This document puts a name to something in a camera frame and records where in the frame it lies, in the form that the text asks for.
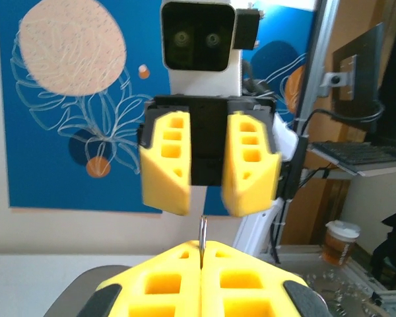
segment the camera lens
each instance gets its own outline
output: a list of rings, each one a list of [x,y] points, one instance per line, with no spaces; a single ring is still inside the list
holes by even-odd
[[[174,43],[180,48],[185,47],[189,43],[189,35],[185,31],[180,31],[174,36]]]
[[[220,37],[217,34],[211,33],[207,36],[207,46],[209,48],[214,48],[218,46],[219,43],[220,43]]]

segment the white tabletop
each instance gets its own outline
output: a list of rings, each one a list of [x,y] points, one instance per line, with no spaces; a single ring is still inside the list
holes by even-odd
[[[80,274],[103,265],[134,266],[151,256],[0,255],[0,317],[44,316]]]

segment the keyboard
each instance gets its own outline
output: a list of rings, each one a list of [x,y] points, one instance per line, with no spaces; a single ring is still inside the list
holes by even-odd
[[[358,142],[313,142],[312,148],[339,161],[345,168],[352,166],[396,162],[396,149]]]

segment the painting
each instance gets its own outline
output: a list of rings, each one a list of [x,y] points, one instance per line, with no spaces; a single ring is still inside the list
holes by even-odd
[[[141,199],[136,129],[169,94],[160,1],[0,0],[0,56],[11,207],[161,213]],[[266,11],[244,52],[293,119],[311,11]],[[225,215],[209,188],[208,215]]]

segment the plastic cup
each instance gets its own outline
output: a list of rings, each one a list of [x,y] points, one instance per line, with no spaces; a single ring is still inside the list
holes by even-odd
[[[339,220],[330,221],[326,227],[322,257],[330,264],[342,266],[348,261],[361,229]]]

